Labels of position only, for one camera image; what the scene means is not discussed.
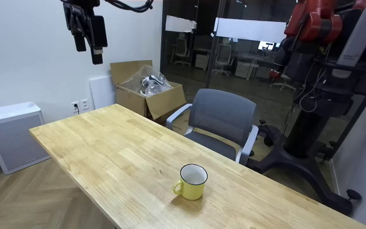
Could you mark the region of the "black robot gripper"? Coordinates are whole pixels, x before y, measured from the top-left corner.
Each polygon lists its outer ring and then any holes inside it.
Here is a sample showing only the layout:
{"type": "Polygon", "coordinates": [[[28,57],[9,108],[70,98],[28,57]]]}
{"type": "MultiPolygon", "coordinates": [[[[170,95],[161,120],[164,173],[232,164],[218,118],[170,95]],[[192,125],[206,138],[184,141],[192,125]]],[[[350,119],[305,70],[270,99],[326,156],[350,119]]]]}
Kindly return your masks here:
{"type": "Polygon", "coordinates": [[[77,52],[86,50],[89,42],[91,61],[94,64],[103,62],[103,47],[108,45],[104,17],[94,14],[94,7],[100,0],[61,0],[65,11],[67,29],[73,35],[77,52]]]}

